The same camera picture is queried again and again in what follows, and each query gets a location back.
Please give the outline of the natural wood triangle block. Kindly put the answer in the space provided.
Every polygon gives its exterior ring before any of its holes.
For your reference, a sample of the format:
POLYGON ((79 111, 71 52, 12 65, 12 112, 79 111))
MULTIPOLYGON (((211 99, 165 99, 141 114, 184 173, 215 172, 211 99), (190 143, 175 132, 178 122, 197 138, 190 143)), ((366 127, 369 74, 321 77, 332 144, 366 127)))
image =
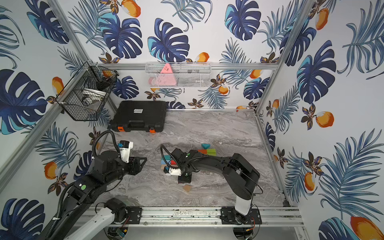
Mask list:
POLYGON ((184 185, 183 186, 183 190, 186 192, 186 193, 189 193, 192 189, 192 186, 191 185, 184 185))

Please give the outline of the green block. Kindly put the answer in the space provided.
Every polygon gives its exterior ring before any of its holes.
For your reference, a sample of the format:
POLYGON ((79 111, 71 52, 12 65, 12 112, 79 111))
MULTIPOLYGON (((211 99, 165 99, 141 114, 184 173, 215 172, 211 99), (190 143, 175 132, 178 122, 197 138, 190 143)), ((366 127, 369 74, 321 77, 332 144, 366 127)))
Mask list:
POLYGON ((217 155, 217 152, 216 152, 216 149, 207 149, 207 155, 209 156, 216 156, 217 155))

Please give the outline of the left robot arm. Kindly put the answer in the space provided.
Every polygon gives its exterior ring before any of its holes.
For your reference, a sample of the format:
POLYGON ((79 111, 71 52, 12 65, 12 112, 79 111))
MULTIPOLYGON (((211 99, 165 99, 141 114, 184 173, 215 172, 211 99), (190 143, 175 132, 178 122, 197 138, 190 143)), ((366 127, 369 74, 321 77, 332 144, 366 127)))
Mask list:
POLYGON ((83 213, 88 210, 100 195, 107 192, 107 186, 124 176, 139 174, 146 157, 130 157, 122 153, 129 150, 129 141, 116 142, 111 130, 102 132, 92 144, 92 166, 89 172, 65 187, 59 201, 57 212, 38 236, 39 240, 63 240, 83 213), (114 151, 96 153, 99 140, 110 134, 114 151))

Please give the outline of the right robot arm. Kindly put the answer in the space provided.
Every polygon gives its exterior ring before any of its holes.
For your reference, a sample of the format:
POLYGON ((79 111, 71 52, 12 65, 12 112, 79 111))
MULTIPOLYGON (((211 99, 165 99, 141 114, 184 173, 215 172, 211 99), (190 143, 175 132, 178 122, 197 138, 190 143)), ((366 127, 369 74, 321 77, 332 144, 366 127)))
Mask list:
POLYGON ((164 172, 178 177, 179 184, 190 184, 194 173, 210 172, 223 177, 236 195, 234 207, 222 207, 220 219, 223 225, 260 225, 260 212, 252 210, 255 189, 259 187, 261 174, 242 155, 217 157, 196 150, 188 153, 180 149, 170 152, 160 145, 160 153, 166 167, 164 172))

